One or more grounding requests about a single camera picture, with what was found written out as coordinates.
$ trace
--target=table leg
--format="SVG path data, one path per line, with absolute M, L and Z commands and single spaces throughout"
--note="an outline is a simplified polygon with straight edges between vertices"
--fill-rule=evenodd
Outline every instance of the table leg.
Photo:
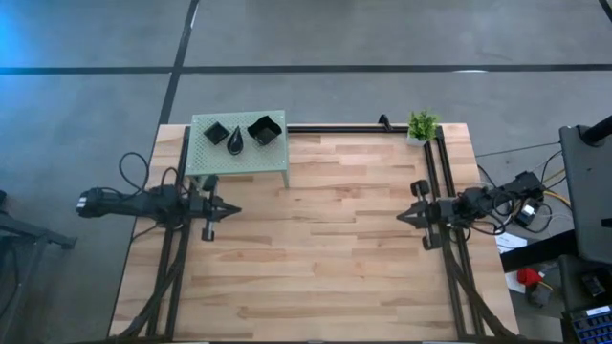
M 285 182 L 285 188 L 289 188 L 289 170 L 280 172 L 283 175 L 283 182 Z

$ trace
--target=white pot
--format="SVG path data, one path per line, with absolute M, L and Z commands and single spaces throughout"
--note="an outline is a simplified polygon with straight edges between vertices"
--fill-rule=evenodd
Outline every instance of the white pot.
M 408 136 L 406 137 L 406 142 L 408 143 L 408 145 L 411 145 L 413 147 L 423 147 L 425 145 L 426 140 L 419 140 Z

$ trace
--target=wooden table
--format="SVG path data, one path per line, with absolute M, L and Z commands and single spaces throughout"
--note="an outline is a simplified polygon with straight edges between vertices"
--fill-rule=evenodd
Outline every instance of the wooden table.
M 184 129 L 160 128 L 151 186 L 177 165 Z M 459 191 L 479 181 L 470 134 L 466 124 L 444 130 Z M 192 225 L 175 340 L 456 339 L 441 250 L 425 251 L 425 233 L 395 219 L 415 202 L 410 183 L 427 180 L 423 149 L 395 134 L 289 140 L 290 189 L 277 173 L 221 177 L 219 195 L 243 211 L 215 225 L 213 243 Z M 151 225 L 139 219 L 135 233 Z M 153 291 L 163 237 L 160 229 L 131 246 L 110 334 Z M 479 292 L 517 333 L 493 237 L 474 232 L 469 249 Z

